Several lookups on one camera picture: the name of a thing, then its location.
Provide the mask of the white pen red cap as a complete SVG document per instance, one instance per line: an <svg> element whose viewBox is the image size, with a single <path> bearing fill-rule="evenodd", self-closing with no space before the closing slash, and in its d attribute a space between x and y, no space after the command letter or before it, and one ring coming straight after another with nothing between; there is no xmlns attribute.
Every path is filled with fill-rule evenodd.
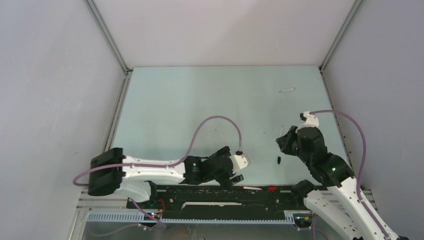
<svg viewBox="0 0 424 240"><path fill-rule="evenodd" d="M242 186L244 190L252 190L252 191L277 191L278 188L276 186L268 186L268 187L253 187L253 186Z"/></svg>

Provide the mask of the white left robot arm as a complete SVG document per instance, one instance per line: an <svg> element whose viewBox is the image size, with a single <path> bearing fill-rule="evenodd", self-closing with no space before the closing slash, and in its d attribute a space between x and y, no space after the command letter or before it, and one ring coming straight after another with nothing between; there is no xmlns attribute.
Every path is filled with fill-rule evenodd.
<svg viewBox="0 0 424 240"><path fill-rule="evenodd" d="M228 146L206 157L189 155L183 162L131 157L115 147L90 161L88 194L121 195L153 208L158 202L157 185L197 186L216 181L229 188L244 179L239 172L249 164L247 155L241 151L231 154Z"/></svg>

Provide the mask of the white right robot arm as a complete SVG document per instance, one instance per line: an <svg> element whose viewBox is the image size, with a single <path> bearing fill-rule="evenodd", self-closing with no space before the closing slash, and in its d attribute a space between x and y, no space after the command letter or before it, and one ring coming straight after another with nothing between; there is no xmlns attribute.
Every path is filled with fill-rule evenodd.
<svg viewBox="0 0 424 240"><path fill-rule="evenodd" d="M345 240L403 240L378 215L348 164L328 151L323 134L317 127L292 126L276 140L280 151L298 157L312 177L322 184L343 210L333 205L313 183L302 180L291 189L291 204L305 207L321 217Z"/></svg>

